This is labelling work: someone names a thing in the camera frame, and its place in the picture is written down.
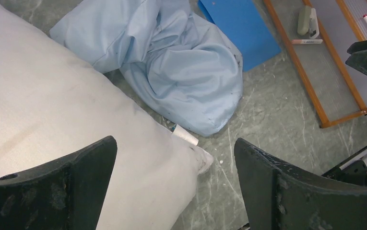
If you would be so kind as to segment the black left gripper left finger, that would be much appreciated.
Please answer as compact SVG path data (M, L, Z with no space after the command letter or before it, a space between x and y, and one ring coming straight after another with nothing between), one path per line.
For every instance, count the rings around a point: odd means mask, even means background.
M0 178L0 230L94 230L117 155L107 136Z

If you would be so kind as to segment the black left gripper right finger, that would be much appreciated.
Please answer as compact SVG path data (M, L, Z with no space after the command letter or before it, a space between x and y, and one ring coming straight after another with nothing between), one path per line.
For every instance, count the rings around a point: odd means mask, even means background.
M251 230L367 230L367 186L305 171L239 138L234 147Z

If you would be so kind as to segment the white pillow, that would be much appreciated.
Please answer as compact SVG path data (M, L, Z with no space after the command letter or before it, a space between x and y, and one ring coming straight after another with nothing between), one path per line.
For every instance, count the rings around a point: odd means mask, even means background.
M0 177L117 142L99 230L169 230L213 157L107 77L0 5Z

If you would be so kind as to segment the light blue pillowcase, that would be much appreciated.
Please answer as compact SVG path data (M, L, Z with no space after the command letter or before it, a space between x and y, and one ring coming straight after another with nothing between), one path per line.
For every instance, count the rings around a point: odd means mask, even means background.
M242 96L242 55L187 0L84 0L49 34L95 70L119 70L150 108L204 137Z

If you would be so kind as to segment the white pillow care label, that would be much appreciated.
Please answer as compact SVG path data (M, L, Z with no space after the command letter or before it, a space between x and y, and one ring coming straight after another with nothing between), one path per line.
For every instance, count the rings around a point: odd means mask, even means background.
M190 144L197 146L199 140L194 137L191 133L189 133L186 129L182 128L178 124L175 124L171 128L172 134L182 138L183 140L189 142Z

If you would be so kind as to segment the orange tiered shelf rack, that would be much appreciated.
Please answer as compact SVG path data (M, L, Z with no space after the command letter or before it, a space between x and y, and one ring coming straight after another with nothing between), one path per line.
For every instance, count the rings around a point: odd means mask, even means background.
M346 66L347 48L356 40L336 0L266 0L264 2L318 115L329 128L367 115L367 77ZM316 45L296 45L300 9L315 7L319 15Z

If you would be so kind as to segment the pink white pen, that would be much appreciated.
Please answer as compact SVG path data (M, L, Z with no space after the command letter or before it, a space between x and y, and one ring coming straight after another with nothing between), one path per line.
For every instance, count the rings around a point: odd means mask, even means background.
M293 45L310 45L310 44L321 44L322 39L294 39L291 41Z

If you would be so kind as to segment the grey-green eraser block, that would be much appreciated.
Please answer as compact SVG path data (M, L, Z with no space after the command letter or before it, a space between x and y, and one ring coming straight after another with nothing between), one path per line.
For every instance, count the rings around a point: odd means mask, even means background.
M305 5L298 14L297 33L301 36L309 35L310 39L316 39L319 34L319 21L316 9Z

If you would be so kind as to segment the blue plastic folder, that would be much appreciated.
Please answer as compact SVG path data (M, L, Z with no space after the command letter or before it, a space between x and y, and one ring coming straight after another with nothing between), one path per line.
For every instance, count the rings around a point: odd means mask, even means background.
M200 0L205 18L238 48L243 70L249 71L281 52L251 0Z

